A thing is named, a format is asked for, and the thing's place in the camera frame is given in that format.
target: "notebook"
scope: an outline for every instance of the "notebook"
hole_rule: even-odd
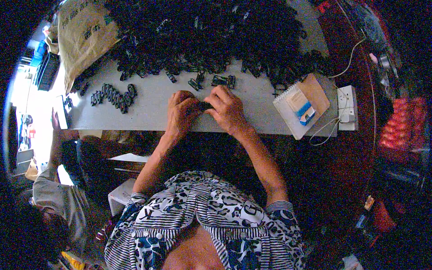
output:
[[[296,82],[273,100],[296,140],[301,139],[330,107],[330,102],[314,74]]]

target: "person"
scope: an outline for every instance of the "person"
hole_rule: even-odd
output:
[[[265,209],[211,172],[168,178],[172,154],[201,114],[194,95],[178,91],[168,102],[166,132],[108,239],[106,264],[114,270],[303,269],[302,237],[286,181],[246,121],[241,100],[217,86],[204,101],[214,107],[205,113],[247,151],[267,194]]]
[[[94,136],[77,140],[76,130],[59,130],[53,119],[50,161],[33,183],[32,199],[43,234],[52,239],[48,258],[68,251],[82,262],[104,265],[104,245],[95,236],[111,217],[108,194],[121,184],[106,159],[136,149]],[[59,183],[61,164],[74,185]]]

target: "workbench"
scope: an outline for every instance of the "workbench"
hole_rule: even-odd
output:
[[[265,74],[255,78],[251,74],[242,73],[241,61],[233,60],[221,76],[236,77],[236,87],[233,93],[238,96],[244,106],[247,120],[257,132],[265,134],[291,134],[288,126],[273,105],[274,90]],[[91,130],[165,130],[167,122],[168,99],[178,90],[191,91],[199,100],[204,100],[210,94],[211,82],[214,74],[205,74],[201,84],[204,89],[195,91],[188,80],[197,77],[197,73],[182,72],[176,76],[177,83],[172,83],[162,70],[158,76],[149,75],[140,78],[135,75],[127,81],[120,81],[121,73],[113,60],[104,58],[99,71],[90,78],[87,93],[74,101],[74,108],[70,112],[72,129]],[[317,76],[328,99],[330,108],[322,115],[306,135],[312,135],[328,121],[337,117],[337,91],[331,83],[322,76]],[[104,83],[114,86],[120,93],[127,91],[127,85],[132,83],[137,89],[138,96],[129,107],[127,114],[121,114],[107,99],[103,104],[94,107],[90,104],[91,95],[102,89]],[[327,125],[318,135],[329,136],[333,125]],[[193,131],[223,132],[214,119],[206,114],[199,117],[193,126]]]

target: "patterned shirt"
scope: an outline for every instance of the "patterned shirt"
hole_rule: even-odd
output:
[[[113,270],[161,269],[194,220],[210,234],[227,270],[303,269],[303,243],[290,202],[263,210],[209,172],[184,172],[165,186],[151,198],[132,194],[105,247]]]

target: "wire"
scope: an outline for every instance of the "wire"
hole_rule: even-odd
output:
[[[349,58],[349,63],[348,63],[348,66],[346,67],[346,69],[345,69],[344,71],[342,71],[341,73],[335,75],[335,76],[328,77],[329,79],[330,79],[330,78],[336,78],[336,77],[338,77],[338,76],[344,74],[344,73],[349,69],[349,67],[351,66],[351,60],[353,59],[354,49],[355,49],[355,48],[356,48],[360,43],[362,43],[362,42],[365,41],[365,40],[366,40],[366,39],[364,38],[364,39],[360,40],[356,45],[354,45],[353,50],[351,51],[351,57]]]
[[[339,90],[339,91],[342,93],[343,96],[345,96],[345,94],[342,92],[342,90],[340,90],[339,87],[337,87],[336,84],[335,84],[334,82],[331,82],[331,83],[333,84],[333,86],[336,87],[337,90]],[[345,98],[345,106],[344,106],[343,111],[342,111],[342,113],[341,113],[340,115],[343,115],[343,113],[344,113],[345,110],[347,109],[347,107],[346,107],[347,105],[348,105],[348,99]],[[337,121],[336,121],[336,123],[334,124],[333,129],[331,130],[330,135],[328,135],[327,139],[325,139],[324,142],[321,142],[321,143],[318,143],[318,144],[312,144],[312,143],[311,143],[312,138],[315,137],[315,135],[317,135],[318,132],[320,132],[323,128],[325,128],[327,125],[331,124],[331,123],[332,123],[333,121],[335,121],[335,120],[337,120]],[[319,145],[321,145],[321,144],[326,143],[326,142],[328,141],[328,139],[330,139],[331,134],[333,134],[333,131],[334,131],[334,129],[337,127],[337,125],[339,124],[339,122],[340,122],[340,117],[339,117],[339,116],[338,116],[337,118],[333,118],[332,120],[330,120],[327,124],[325,124],[322,128],[320,128],[317,132],[315,132],[315,133],[311,136],[311,138],[309,139],[309,143],[310,143],[310,145],[312,145],[312,146],[319,146]]]
[[[356,45],[354,45],[353,49],[351,50],[351,56],[349,57],[349,63],[348,63],[348,66],[346,67],[346,69],[345,69],[344,71],[342,71],[341,73],[335,75],[335,76],[330,76],[330,77],[328,77],[329,79],[331,79],[331,78],[336,78],[336,77],[338,77],[338,76],[344,74],[344,73],[349,69],[349,67],[351,66],[351,61],[353,60],[353,54],[354,54],[354,50],[355,50],[355,48],[356,48],[360,43],[362,43],[362,42],[365,41],[365,40],[366,40],[366,38],[360,40],[359,42],[357,42]],[[345,94],[344,94],[344,93],[339,89],[339,87],[337,87],[337,85],[336,85],[334,82],[332,82],[332,84],[336,87],[336,89],[337,89],[338,91],[340,91],[340,92],[342,93],[343,96],[345,96]],[[374,119],[375,119],[375,128],[374,128],[374,147],[375,147],[375,138],[376,138],[376,114],[375,114],[375,95],[374,95],[373,87],[372,87],[372,99],[373,99],[373,103],[374,103]],[[342,113],[340,114],[341,116],[343,115],[343,113],[344,113],[345,110],[347,109],[347,107],[346,107],[347,105],[348,105],[348,99],[345,98],[345,106],[344,106],[344,108],[343,108]],[[337,121],[336,121],[336,123],[334,124],[333,129],[331,130],[330,135],[327,137],[327,139],[325,139],[324,142],[321,142],[321,143],[318,143],[318,144],[312,144],[312,143],[311,143],[312,138],[315,137],[315,135],[317,135],[318,132],[320,132],[323,128],[325,128],[327,125],[331,124],[331,123],[332,123],[333,121],[335,121],[335,120],[337,120]],[[321,145],[321,144],[326,143],[326,142],[330,139],[331,134],[333,134],[334,129],[337,127],[337,125],[338,125],[339,123],[340,123],[340,117],[339,117],[339,116],[338,116],[337,118],[334,118],[334,119],[330,120],[327,124],[325,124],[322,128],[320,128],[317,132],[315,132],[315,133],[311,136],[311,138],[309,139],[309,143],[310,143],[310,145],[312,145],[312,146],[319,146],[319,145]]]
[[[371,73],[369,72],[369,81],[371,82],[371,89],[372,89],[372,103],[374,105],[374,144],[373,149],[376,148],[376,138],[377,138],[377,110],[375,105],[375,93],[374,93],[374,86],[372,83]]]

